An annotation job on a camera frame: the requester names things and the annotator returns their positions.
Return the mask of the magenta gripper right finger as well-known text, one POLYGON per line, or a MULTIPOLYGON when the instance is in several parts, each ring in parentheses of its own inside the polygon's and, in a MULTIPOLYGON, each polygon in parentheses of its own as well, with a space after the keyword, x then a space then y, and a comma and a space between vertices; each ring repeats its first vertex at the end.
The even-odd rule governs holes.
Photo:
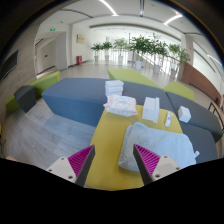
POLYGON ((133 146, 133 155, 145 185, 181 170, 181 167, 169 156, 159 156, 137 144, 133 146))

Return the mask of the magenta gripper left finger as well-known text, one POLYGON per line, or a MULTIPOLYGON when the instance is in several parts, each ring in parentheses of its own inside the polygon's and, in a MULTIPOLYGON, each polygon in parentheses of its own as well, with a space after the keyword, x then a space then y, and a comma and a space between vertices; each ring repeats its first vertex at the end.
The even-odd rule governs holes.
POLYGON ((60 157, 47 168, 47 171, 83 187, 94 157, 95 146, 91 145, 69 158, 60 157))

